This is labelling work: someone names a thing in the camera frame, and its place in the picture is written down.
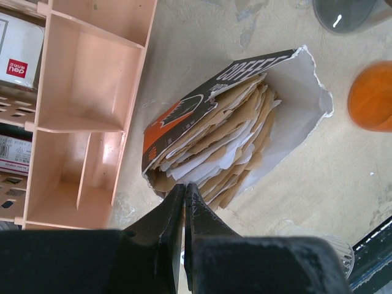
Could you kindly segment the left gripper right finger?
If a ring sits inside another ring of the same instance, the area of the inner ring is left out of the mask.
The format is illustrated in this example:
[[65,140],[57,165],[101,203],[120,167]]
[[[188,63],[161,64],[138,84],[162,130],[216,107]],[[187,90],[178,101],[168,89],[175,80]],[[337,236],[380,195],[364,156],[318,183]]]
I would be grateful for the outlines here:
[[333,248],[321,238],[243,237],[186,187],[184,268],[192,293],[350,293]]

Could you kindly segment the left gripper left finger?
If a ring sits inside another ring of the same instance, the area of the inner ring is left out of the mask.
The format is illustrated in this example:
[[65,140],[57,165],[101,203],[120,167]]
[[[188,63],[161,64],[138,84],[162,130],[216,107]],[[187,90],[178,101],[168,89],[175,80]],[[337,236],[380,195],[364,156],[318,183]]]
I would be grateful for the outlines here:
[[124,230],[1,233],[2,293],[176,293],[185,186]]

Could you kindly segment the coffee filter box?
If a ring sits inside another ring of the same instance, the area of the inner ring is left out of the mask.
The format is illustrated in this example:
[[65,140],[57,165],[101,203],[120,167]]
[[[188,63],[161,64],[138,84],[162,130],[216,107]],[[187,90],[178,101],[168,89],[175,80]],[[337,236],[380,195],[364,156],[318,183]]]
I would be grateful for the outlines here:
[[195,183],[211,209],[226,208],[333,111],[307,46],[240,59],[145,129],[141,173],[161,197]]

